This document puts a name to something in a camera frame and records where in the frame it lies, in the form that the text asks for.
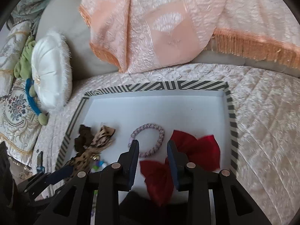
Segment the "peach fringed blanket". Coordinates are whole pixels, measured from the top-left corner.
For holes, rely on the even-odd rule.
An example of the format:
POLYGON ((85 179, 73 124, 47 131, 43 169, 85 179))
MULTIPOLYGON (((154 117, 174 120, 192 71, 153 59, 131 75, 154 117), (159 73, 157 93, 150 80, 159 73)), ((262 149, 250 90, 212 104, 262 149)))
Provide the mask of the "peach fringed blanket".
POLYGON ((299 23, 283 0, 81 0, 89 45, 135 74, 185 64, 203 50, 299 68, 299 23))

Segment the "beige quilted bedspread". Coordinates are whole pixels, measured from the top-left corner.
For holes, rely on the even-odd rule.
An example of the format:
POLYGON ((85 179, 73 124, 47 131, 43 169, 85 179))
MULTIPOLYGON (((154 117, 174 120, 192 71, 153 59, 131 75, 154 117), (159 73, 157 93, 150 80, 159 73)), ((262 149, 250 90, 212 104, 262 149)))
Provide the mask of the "beige quilted bedspread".
POLYGON ((238 126, 237 180, 272 224, 289 224, 299 210, 299 78, 283 73, 229 64, 185 64, 77 81, 64 110, 41 128, 31 165, 36 166, 42 151, 45 170, 54 171, 65 132, 85 92, 171 80, 229 84, 238 126))

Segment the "grey bolster pillow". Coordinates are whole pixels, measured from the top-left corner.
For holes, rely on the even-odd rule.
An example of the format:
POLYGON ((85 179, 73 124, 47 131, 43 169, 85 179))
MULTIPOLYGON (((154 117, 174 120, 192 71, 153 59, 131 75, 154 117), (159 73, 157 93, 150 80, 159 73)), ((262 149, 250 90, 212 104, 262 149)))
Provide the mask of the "grey bolster pillow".
POLYGON ((66 38, 74 81, 118 71, 117 67, 98 59, 89 46, 90 29, 79 13, 81 0, 51 0, 44 9, 36 40, 53 29, 66 38))

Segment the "green blue plush toy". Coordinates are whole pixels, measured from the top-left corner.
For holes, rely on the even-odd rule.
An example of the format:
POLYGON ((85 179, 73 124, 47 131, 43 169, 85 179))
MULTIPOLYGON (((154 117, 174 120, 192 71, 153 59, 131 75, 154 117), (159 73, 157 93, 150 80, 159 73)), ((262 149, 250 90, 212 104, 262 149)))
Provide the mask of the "green blue plush toy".
POLYGON ((48 116, 45 115, 39 108, 35 101, 37 96, 34 88, 34 80, 32 79, 32 53, 36 41, 33 36, 29 36, 25 42, 24 48, 20 55, 19 61, 15 64, 13 73, 16 78, 21 78, 25 81, 25 92, 29 106, 38 116, 38 121, 42 126, 46 126, 48 123, 48 116))

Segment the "floral embroidered pillow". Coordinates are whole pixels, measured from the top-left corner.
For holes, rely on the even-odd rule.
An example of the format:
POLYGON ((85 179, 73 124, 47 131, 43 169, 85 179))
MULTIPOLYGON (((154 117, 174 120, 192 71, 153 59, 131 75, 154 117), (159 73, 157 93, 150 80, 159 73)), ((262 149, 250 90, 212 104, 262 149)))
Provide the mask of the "floral embroidered pillow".
POLYGON ((14 67, 27 45, 32 45, 32 23, 20 22, 1 48, 1 141, 17 162, 32 165, 32 155, 42 126, 28 102, 26 81, 14 76, 14 67))

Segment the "brown scrunchie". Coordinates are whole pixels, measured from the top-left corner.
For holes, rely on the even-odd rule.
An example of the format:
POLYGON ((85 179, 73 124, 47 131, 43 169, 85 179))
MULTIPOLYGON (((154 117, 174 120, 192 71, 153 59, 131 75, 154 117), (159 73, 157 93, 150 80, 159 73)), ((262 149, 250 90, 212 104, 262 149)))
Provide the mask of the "brown scrunchie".
POLYGON ((74 148, 76 152, 84 152, 90 146, 94 138, 91 128, 83 124, 79 128, 79 136, 74 139, 74 148))

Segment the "round white satin cushion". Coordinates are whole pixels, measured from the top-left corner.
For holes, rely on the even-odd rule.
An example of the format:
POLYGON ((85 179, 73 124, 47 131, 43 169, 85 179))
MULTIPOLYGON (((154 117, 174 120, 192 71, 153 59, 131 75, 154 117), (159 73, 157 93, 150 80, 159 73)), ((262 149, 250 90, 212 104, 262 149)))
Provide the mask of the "round white satin cushion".
POLYGON ((38 40, 31 55, 34 90, 48 112, 62 111, 72 93, 71 52, 65 37, 49 30, 38 40))

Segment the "striped black white tray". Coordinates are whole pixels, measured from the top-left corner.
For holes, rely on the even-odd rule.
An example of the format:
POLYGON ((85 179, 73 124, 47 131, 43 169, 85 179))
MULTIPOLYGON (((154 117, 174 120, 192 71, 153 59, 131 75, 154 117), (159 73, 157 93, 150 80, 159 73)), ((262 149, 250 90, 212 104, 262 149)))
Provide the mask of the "striped black white tray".
POLYGON ((167 142, 174 130, 200 138, 213 135, 221 151, 220 167, 237 172, 238 134, 229 85, 223 81, 160 81, 104 87, 86 92, 66 130, 56 165, 60 169, 76 152, 80 125, 96 133, 102 125, 116 130, 101 153, 108 164, 128 150, 138 127, 160 125, 167 142))

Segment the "red velvet bow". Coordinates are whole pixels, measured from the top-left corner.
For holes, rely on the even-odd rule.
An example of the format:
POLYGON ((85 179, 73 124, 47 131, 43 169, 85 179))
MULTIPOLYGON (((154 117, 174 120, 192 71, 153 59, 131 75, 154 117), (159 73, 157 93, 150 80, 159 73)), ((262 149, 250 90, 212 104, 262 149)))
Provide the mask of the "red velvet bow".
POLYGON ((142 160, 140 172, 145 177, 147 192, 157 205, 171 201, 174 188, 184 185, 187 163, 194 163, 206 172, 220 168, 220 148, 213 135, 195 138, 189 133, 174 130, 167 145, 164 163, 142 160))

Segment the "leopard print bow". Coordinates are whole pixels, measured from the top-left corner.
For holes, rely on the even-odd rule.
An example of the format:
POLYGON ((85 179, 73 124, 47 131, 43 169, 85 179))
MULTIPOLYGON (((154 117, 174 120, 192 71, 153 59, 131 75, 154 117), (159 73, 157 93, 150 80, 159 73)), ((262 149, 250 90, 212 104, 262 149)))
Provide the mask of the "leopard print bow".
POLYGON ((84 152, 77 152, 74 157, 66 162, 66 166, 73 167, 73 173, 67 179, 73 178, 81 171, 88 173, 91 169, 93 158, 111 145, 115 132, 115 128, 102 125, 100 130, 94 135, 90 146, 84 152))

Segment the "teal patterned curtain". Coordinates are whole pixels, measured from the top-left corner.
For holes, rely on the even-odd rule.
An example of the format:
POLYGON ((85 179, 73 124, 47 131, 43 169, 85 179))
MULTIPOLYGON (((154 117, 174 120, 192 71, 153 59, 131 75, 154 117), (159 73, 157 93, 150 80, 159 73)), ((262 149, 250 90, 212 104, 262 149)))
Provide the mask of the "teal patterned curtain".
POLYGON ((41 15, 51 0, 21 0, 11 13, 13 25, 29 20, 37 26, 41 15))

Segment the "black smartphone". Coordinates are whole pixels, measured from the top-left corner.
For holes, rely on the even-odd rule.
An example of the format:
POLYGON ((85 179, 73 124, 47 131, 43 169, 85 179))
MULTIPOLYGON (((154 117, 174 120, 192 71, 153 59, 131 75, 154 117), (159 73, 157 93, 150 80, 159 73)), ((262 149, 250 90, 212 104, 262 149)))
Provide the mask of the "black smartphone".
POLYGON ((45 168, 43 166, 43 151, 40 151, 37 156, 37 167, 36 167, 37 173, 44 173, 45 168))

